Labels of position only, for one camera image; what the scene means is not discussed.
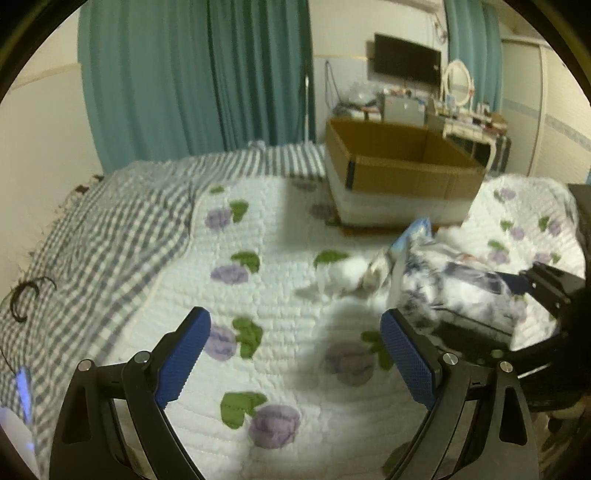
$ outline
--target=green curtain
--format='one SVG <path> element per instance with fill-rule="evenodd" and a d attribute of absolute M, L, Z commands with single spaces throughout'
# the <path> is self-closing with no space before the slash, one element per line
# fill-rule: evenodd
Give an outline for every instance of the green curtain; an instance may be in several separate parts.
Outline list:
<path fill-rule="evenodd" d="M 302 141 L 306 72 L 313 85 L 307 0 L 210 0 L 209 15 L 226 148 Z M 310 125 L 313 112 L 311 101 Z"/>
<path fill-rule="evenodd" d="M 474 106 L 496 111 L 502 99 L 502 45 L 495 8 L 480 0 L 445 0 L 449 60 L 459 59 L 474 78 Z"/>
<path fill-rule="evenodd" d="M 78 52 L 106 172 L 303 139 L 307 0 L 90 0 Z"/>
<path fill-rule="evenodd" d="M 224 148 L 207 5 L 194 0 L 90 0 L 78 55 L 103 169 Z"/>

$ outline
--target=cable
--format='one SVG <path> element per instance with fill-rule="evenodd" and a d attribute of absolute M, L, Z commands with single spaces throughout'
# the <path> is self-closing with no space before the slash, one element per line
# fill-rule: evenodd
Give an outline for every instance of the cable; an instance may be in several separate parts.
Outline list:
<path fill-rule="evenodd" d="M 339 95 L 339 90 L 336 87 L 335 74 L 333 72 L 332 65 L 330 64 L 329 60 L 326 60 L 324 62 L 324 101 L 326 102 L 326 106 L 329 108 L 329 110 L 332 110 L 334 108 L 334 106 L 330 104 L 331 102 L 329 103 L 329 98 L 328 98 L 329 90 L 332 93 L 332 90 L 329 89 L 329 74 L 330 74 L 330 78 L 332 78 L 332 84 L 333 84 L 333 87 L 335 88 L 336 97 L 339 99 L 339 103 L 343 103 L 343 101 L 341 100 L 340 95 Z"/>
<path fill-rule="evenodd" d="M 12 315 L 12 318 L 17 323 L 25 323 L 28 318 L 27 315 L 21 316 L 18 314 L 18 312 L 17 312 L 18 300 L 20 299 L 22 293 L 27 288 L 32 288 L 35 292 L 35 298 L 37 298 L 39 296 L 39 294 L 41 293 L 39 286 L 37 285 L 37 282 L 40 282 L 41 280 L 48 280 L 49 282 L 52 283 L 54 288 L 57 288 L 56 282 L 54 280 L 52 280 L 51 278 L 49 278 L 47 276 L 36 277 L 36 278 L 32 278 L 30 280 L 25 280 L 25 281 L 19 283 L 0 302 L 0 305 L 2 305 L 2 304 L 4 304 L 6 299 L 8 297 L 10 297 L 9 311 L 10 311 L 10 314 Z M 2 345 L 0 345 L 0 354 L 2 355 L 4 362 L 6 363 L 6 365 L 8 366 L 10 371 L 12 372 L 12 374 L 14 376 L 16 376 L 17 372 L 14 369 L 14 367 L 11 365 L 11 363 L 8 361 L 8 358 L 7 358 L 6 354 L 4 353 L 4 349 L 2 348 Z"/>
<path fill-rule="evenodd" d="M 449 34 L 447 33 L 447 30 L 443 28 L 443 23 L 441 23 L 441 20 L 439 20 L 439 15 L 437 15 L 437 12 L 433 12 L 433 16 L 435 17 L 435 20 L 433 22 L 433 24 L 435 25 L 435 36 L 439 40 L 439 43 L 443 45 L 447 41 Z"/>

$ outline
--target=wall-mounted tv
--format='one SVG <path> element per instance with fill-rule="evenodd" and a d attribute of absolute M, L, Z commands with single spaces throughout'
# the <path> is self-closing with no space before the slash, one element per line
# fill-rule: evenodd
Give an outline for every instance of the wall-mounted tv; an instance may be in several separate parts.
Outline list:
<path fill-rule="evenodd" d="M 439 87 L 440 67 L 440 51 L 401 38 L 375 34 L 375 73 Z"/>

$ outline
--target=gray checkered blanket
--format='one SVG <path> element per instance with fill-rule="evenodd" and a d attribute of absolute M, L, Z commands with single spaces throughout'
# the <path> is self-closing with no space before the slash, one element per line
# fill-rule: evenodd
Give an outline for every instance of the gray checkered blanket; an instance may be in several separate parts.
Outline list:
<path fill-rule="evenodd" d="M 324 147 L 247 148 L 166 163 L 135 162 L 89 190 L 49 234 L 25 280 L 16 322 L 0 310 L 0 402 L 25 420 L 15 372 L 26 369 L 31 431 L 42 478 L 72 373 L 83 358 L 101 364 L 152 279 L 182 255 L 196 199 L 221 181 L 252 176 L 324 177 Z"/>

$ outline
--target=cardboard box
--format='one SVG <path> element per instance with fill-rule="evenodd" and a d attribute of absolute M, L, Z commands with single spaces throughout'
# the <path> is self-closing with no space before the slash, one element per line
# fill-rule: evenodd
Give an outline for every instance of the cardboard box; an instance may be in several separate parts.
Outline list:
<path fill-rule="evenodd" d="M 333 118 L 326 170 L 339 217 L 351 226 L 463 222 L 485 169 L 428 128 Z"/>

